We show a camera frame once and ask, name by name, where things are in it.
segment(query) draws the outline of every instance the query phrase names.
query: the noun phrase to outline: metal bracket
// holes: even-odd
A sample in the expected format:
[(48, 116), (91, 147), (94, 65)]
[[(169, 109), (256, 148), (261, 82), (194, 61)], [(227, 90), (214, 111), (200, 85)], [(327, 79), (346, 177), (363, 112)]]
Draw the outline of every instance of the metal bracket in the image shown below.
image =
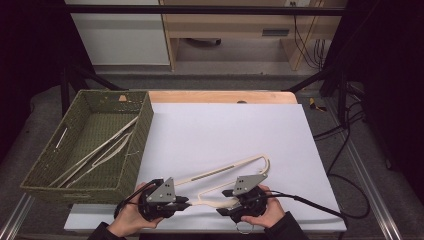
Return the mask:
[(257, 174), (237, 177), (233, 195), (238, 196), (247, 193), (268, 177), (267, 174)]
[(176, 200), (174, 179), (168, 178), (147, 198), (148, 203), (170, 203)]

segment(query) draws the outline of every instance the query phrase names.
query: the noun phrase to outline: gray floor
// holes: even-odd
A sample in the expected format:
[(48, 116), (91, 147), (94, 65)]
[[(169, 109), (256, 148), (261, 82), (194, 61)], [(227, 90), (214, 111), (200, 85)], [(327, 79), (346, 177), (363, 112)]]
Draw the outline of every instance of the gray floor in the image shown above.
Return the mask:
[[(182, 42), (177, 69), (170, 73), (163, 69), (138, 68), (128, 72), (104, 71), (110, 81), (131, 89), (249, 89), (280, 90), (305, 79), (314, 70), (303, 64), (298, 72), (288, 70), (287, 60), (275, 52), (282, 51), (278, 41), (225, 40), (221, 46)], [(100, 86), (90, 82), (94, 88)], [(316, 95), (318, 84), (297, 94), (313, 134), (335, 126), (329, 112), (311, 110), (309, 97)], [(318, 106), (325, 101), (315, 98)], [(32, 99), (33, 112), (0, 166), (0, 224), (3, 226), (19, 201), (22, 191), (19, 184), (41, 153), (60, 121), (60, 93), (58, 87), (43, 92)], [(403, 239), (424, 239), (424, 208), (418, 201), (401, 173), (386, 169), (384, 156), (366, 122), (352, 126), (351, 139), (362, 161), (372, 175), (378, 191), (386, 203)], [(325, 168), (342, 144), (340, 135), (316, 142)], [(344, 151), (333, 172), (359, 183), (350, 156)], [(364, 200), (351, 186), (338, 179), (330, 179), (341, 208), (351, 214), (364, 211)], [(19, 235), (65, 234), (63, 225), (69, 208), (66, 205), (48, 204), (35, 200), (31, 211), (22, 224)], [(313, 235), (314, 239), (332, 239), (331, 236)], [(385, 239), (382, 230), (371, 213), (361, 220), (349, 219), (349, 229), (344, 239)]]

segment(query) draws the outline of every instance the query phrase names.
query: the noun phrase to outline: sleeve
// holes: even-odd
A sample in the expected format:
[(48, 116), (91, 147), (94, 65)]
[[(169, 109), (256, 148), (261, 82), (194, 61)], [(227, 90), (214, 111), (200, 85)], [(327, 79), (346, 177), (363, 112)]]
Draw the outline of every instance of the sleeve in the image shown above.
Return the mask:
[(290, 212), (274, 226), (265, 228), (265, 234), (269, 240), (309, 240)]
[(100, 223), (87, 240), (126, 240), (126, 238), (117, 237), (113, 233), (109, 232), (107, 229), (108, 226), (109, 225), (107, 223)]

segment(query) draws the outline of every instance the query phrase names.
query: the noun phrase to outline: metal rail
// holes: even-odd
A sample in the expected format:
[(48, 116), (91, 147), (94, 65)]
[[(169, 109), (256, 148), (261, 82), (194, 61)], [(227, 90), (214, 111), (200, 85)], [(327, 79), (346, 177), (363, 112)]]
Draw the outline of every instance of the metal rail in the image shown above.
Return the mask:
[[(331, 116), (333, 117), (334, 122), (336, 124), (339, 124), (334, 100), (329, 100), (325, 98), (325, 103), (326, 106), (328, 106), (328, 109), (330, 111)], [(343, 132), (341, 133), (341, 135), (344, 141), (346, 139), (347, 134)], [(355, 173), (358, 176), (359, 182), (361, 183), (364, 192), (370, 200), (371, 208), (374, 212), (374, 215), (377, 219), (378, 224), (380, 225), (384, 236), (388, 240), (401, 240), (402, 236), (400, 235), (396, 223), (393, 221), (393, 218), (390, 215), (390, 212), (387, 209), (384, 200), (378, 192), (378, 189), (375, 186), (370, 174), (368, 173), (368, 170), (363, 164), (355, 145), (350, 139), (348, 139), (347, 150), (349, 151), (349, 154), (351, 156), (350, 160), (353, 169), (355, 170)]]
[(25, 220), (26, 215), (31, 209), (33, 202), (34, 198), (30, 195), (26, 193), (22, 195), (21, 200), (15, 207), (15, 210), (10, 215), (6, 224), (1, 228), (0, 240), (12, 240), (15, 238), (22, 222)]

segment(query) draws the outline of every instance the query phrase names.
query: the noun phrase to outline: white cabinet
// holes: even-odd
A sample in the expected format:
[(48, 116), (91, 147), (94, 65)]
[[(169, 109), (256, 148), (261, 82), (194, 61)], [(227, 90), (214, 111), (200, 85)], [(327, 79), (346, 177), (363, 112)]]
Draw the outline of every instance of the white cabinet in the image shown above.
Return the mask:
[[(157, 0), (66, 0), (67, 4), (158, 5)], [(160, 14), (72, 14), (93, 65), (169, 65)]]

